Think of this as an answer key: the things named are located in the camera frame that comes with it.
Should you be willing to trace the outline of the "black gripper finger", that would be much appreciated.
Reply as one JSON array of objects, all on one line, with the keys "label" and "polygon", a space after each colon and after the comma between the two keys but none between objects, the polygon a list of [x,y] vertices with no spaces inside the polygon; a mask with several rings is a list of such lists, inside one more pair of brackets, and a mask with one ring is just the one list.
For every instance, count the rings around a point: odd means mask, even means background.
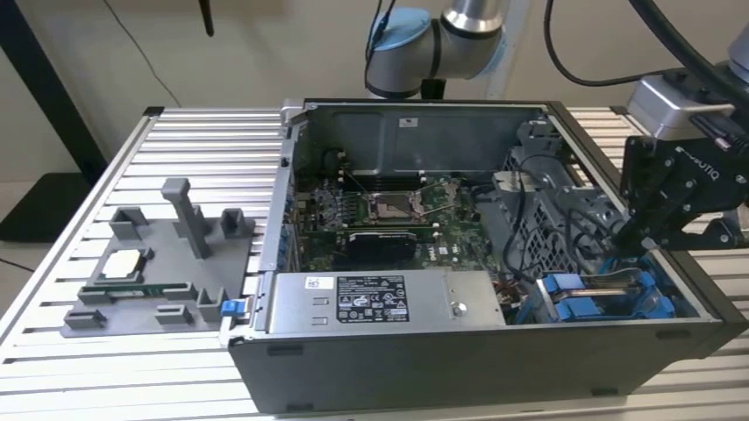
[{"label": "black gripper finger", "polygon": [[726,250],[740,247],[740,228],[726,217],[712,218],[702,232],[684,232],[695,213],[671,213],[640,220],[643,231],[656,245],[671,251]]},{"label": "black gripper finger", "polygon": [[615,251],[646,251],[668,243],[675,231],[668,220],[691,193],[691,179],[678,170],[678,153],[666,141],[626,139],[619,191],[627,220],[611,238]]}]

